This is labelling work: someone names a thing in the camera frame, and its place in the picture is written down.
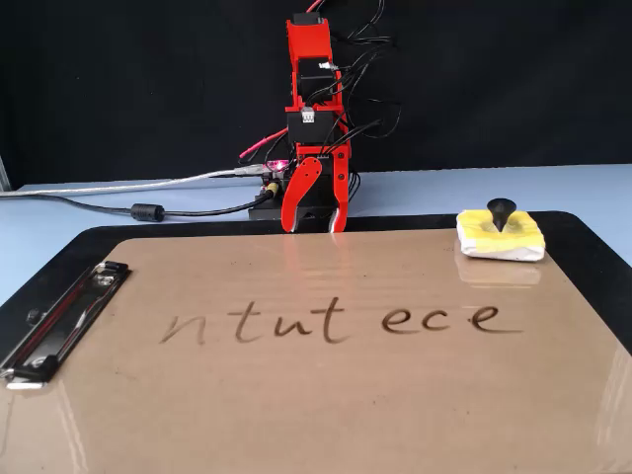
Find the red gripper body with servo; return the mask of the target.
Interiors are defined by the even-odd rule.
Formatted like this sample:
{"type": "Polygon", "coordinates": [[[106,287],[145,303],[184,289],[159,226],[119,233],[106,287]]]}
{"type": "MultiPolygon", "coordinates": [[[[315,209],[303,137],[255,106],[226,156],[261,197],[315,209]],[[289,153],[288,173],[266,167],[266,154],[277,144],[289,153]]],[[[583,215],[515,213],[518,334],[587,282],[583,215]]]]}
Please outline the red gripper body with servo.
{"type": "Polygon", "coordinates": [[[324,179],[328,184],[329,189],[332,189],[332,161],[333,160],[347,160],[350,162],[351,157],[351,146],[348,142],[345,142],[340,145],[303,145],[299,144],[297,146],[298,153],[298,165],[301,161],[308,157],[316,157],[322,163],[322,173],[320,177],[317,179],[324,179]]]}

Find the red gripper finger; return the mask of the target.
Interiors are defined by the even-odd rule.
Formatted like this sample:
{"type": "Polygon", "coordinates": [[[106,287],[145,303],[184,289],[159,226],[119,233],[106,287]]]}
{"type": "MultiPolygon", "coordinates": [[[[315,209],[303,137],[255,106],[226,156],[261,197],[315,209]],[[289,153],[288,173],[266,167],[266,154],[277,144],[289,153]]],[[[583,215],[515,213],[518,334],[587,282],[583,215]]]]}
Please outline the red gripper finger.
{"type": "Polygon", "coordinates": [[[295,168],[285,189],[280,211],[281,227],[285,232],[293,232],[295,230],[298,205],[315,184],[321,173],[322,163],[316,157],[305,158],[295,168]]]}
{"type": "Polygon", "coordinates": [[[347,160],[332,161],[332,189],[337,208],[333,212],[329,232],[343,232],[348,217],[349,207],[349,163],[347,160]]]}

